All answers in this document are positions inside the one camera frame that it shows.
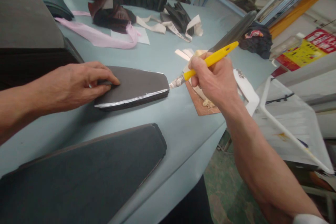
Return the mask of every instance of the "work table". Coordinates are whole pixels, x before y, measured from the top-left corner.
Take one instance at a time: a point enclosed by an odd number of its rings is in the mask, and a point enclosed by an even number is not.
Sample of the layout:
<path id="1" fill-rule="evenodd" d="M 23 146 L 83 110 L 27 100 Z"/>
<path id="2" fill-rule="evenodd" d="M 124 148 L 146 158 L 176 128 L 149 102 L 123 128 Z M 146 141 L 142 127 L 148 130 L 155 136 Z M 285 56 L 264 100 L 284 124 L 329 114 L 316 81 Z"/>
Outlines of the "work table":
<path id="1" fill-rule="evenodd" d="M 64 1 L 70 10 L 88 11 L 89 0 Z M 209 49 L 240 19 L 229 9 L 226 13 L 216 13 L 206 7 L 183 6 L 191 18 L 200 15 L 204 30 L 203 36 L 194 35 L 190 43 L 169 30 L 166 34 L 147 30 L 150 45 L 138 43 L 128 50 L 100 48 L 59 26 L 85 62 L 100 61 L 104 65 L 161 72 L 172 81 L 187 64 L 174 53 L 176 49 Z M 159 18 L 159 13 L 154 11 L 125 7 L 139 17 L 154 15 Z M 109 34 L 108 29 L 93 25 L 90 17 L 77 16 L 76 21 Z M 230 58 L 255 89 L 274 70 L 269 61 L 240 48 L 230 53 Z M 0 147 L 0 175 L 54 150 L 147 123 L 157 123 L 161 129 L 167 142 L 166 156 L 110 223 L 157 223 L 198 182 L 226 129 L 221 114 L 197 115 L 185 85 L 170 90 L 165 99 L 134 108 L 103 112 L 90 103 L 72 111 L 41 117 Z"/>

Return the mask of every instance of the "glue brush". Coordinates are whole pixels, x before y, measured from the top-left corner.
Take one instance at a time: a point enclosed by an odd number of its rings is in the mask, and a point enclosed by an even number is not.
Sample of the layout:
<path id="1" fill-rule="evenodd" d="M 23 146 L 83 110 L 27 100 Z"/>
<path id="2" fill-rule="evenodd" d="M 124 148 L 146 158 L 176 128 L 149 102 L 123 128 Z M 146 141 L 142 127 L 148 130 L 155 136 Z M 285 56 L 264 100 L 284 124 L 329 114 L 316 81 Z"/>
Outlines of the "glue brush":
<path id="1" fill-rule="evenodd" d="M 226 55 L 228 55 L 231 51 L 233 51 L 237 46 L 238 42 L 233 42 L 222 49 L 219 49 L 217 52 L 214 52 L 209 57 L 207 57 L 204 61 L 208 67 L 212 66 L 213 64 L 220 61 L 222 58 L 224 58 Z M 169 84 L 169 87 L 171 89 L 177 88 L 181 86 L 184 82 L 188 81 L 191 77 L 196 75 L 196 72 L 194 69 L 191 69 L 188 72 L 185 72 L 181 76 L 177 77 L 175 80 L 172 81 L 172 83 Z"/>

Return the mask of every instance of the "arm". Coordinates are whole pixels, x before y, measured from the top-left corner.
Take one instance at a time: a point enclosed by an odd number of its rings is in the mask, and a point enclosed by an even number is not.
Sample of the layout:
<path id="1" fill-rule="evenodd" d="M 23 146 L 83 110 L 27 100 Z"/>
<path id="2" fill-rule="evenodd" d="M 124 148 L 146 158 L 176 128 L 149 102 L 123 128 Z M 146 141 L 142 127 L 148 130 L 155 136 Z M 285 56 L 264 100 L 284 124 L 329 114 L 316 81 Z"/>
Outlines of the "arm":
<path id="1" fill-rule="evenodd" d="M 193 58 L 190 68 L 197 73 L 191 80 L 192 85 L 200 85 L 204 94 L 225 117 L 233 141 L 237 169 L 266 219 L 270 223 L 292 223 L 297 214 L 303 213 L 322 218 L 247 112 L 237 92 L 231 60 L 223 58 L 207 68 L 202 59 Z"/>
<path id="2" fill-rule="evenodd" d="M 99 79 L 120 84 L 109 68 L 87 62 L 59 67 L 31 83 L 1 91 L 0 145 L 40 116 L 78 108 L 109 91 L 110 85 L 97 85 Z"/>

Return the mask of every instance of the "hand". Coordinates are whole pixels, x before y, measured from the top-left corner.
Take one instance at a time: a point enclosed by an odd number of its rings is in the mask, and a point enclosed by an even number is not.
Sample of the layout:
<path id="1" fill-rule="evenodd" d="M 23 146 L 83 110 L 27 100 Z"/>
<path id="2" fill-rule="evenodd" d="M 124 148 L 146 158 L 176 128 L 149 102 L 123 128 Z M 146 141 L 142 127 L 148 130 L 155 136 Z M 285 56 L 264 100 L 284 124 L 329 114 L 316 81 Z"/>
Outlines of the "hand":
<path id="1" fill-rule="evenodd" d="M 120 84 L 108 67 L 94 61 L 61 66 L 22 88 L 31 109 L 42 116 L 78 108 L 105 94 L 111 85 L 97 85 L 100 79 Z"/>
<path id="2" fill-rule="evenodd" d="M 208 68 L 204 59 L 211 54 L 206 52 L 200 57 L 191 58 L 189 68 L 193 68 L 197 74 L 191 78 L 191 84 L 193 87 L 199 86 L 205 96 L 221 108 L 229 105 L 230 101 L 240 100 L 240 97 L 231 60 L 225 57 Z"/>

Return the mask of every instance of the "plastic bottle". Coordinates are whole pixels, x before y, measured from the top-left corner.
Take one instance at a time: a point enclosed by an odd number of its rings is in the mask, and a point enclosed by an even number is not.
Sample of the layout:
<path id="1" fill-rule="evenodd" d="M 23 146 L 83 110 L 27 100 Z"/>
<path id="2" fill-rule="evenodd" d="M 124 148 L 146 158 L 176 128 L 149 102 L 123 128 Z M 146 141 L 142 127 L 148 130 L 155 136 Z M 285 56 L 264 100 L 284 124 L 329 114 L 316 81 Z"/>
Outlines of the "plastic bottle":
<path id="1" fill-rule="evenodd" d="M 290 48 L 299 47 L 302 44 L 302 40 L 305 37 L 302 33 L 298 33 L 295 36 L 290 36 L 281 44 L 277 45 L 271 50 L 270 60 L 279 57 L 281 54 L 286 52 Z"/>

